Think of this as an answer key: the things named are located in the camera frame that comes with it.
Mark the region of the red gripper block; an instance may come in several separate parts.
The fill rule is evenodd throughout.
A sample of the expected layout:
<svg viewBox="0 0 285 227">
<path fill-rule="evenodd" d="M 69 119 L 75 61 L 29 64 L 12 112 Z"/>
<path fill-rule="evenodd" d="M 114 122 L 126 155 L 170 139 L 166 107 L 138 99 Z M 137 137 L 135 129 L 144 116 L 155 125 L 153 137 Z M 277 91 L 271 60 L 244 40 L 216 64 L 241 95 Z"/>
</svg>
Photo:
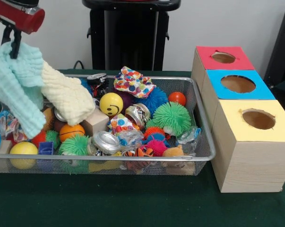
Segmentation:
<svg viewBox="0 0 285 227">
<path fill-rule="evenodd" d="M 11 41 L 10 34 L 14 30 L 14 40 L 11 43 L 11 59 L 16 59 L 18 56 L 21 32 L 31 34 L 37 32 L 43 23 L 45 11 L 38 6 L 27 7 L 17 4 L 0 4 L 0 22 L 6 27 L 3 31 L 1 44 Z"/>
</svg>

